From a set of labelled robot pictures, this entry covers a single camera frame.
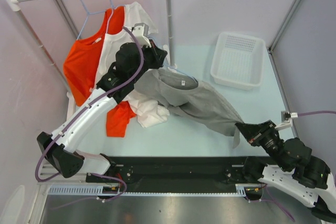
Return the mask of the blue wire hanger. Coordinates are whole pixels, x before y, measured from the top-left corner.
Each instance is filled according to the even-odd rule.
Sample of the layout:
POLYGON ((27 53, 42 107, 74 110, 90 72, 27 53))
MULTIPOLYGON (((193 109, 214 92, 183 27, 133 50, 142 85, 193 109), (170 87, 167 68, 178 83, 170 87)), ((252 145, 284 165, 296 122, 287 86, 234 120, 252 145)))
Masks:
POLYGON ((168 61, 167 61, 167 60, 164 60, 164 62, 163 62, 163 66, 164 66, 167 70, 169 70, 170 72, 179 73, 179 74, 182 74, 182 75, 184 75, 184 76, 187 76, 187 77, 192 78, 195 82, 197 81, 194 77, 189 76, 188 74, 186 74, 186 73, 184 73, 184 72, 178 70, 177 67, 171 67, 171 66, 168 64, 168 61))

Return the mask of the grey t shirt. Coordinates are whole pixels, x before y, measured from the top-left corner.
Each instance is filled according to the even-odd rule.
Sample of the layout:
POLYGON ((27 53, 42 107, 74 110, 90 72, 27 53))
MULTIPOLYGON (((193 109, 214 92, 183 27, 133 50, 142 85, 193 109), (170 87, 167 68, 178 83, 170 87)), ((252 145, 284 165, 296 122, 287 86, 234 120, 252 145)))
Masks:
POLYGON ((157 100, 170 112, 205 125, 240 144, 236 123, 243 119, 234 107, 209 83, 160 68, 152 69, 135 83, 135 91, 157 100))

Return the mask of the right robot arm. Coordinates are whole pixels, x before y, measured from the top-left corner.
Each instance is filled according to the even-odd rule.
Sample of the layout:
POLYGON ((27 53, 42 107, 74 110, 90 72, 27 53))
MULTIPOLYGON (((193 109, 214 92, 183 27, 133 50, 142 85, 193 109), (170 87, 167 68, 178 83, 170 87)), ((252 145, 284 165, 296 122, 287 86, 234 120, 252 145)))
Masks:
POLYGON ((275 187, 295 198, 326 222, 335 223, 335 181, 326 162, 312 155, 312 149, 297 137, 284 141, 279 132, 290 123, 276 125, 236 123, 237 129, 253 147, 262 147, 280 168, 276 171, 258 157, 246 158, 243 179, 275 187))

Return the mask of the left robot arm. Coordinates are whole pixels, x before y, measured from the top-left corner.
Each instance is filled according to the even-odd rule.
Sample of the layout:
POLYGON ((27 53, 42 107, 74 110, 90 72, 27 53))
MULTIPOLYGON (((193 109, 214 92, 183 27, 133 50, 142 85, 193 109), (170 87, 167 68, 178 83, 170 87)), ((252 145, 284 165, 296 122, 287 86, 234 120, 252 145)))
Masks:
POLYGON ((87 101, 51 134, 41 132, 38 135, 37 142, 43 154, 35 169, 37 181, 44 181, 39 177, 44 159, 64 178, 82 172, 98 174, 105 182, 112 181, 116 175, 112 162, 104 154, 80 152, 78 146, 99 117, 115 108, 147 70, 161 68, 166 56, 167 51, 154 43, 149 47, 138 47, 134 42, 123 44, 116 53, 115 62, 98 81, 87 101))

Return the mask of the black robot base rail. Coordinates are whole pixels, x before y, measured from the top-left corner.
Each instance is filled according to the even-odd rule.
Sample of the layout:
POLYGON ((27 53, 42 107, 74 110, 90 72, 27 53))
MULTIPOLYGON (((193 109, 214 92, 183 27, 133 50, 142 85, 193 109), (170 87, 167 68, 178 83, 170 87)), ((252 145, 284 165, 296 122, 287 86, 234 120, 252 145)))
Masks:
POLYGON ((111 157, 105 178, 87 175, 88 183, 122 179, 129 193, 233 193, 243 176, 245 157, 111 157))

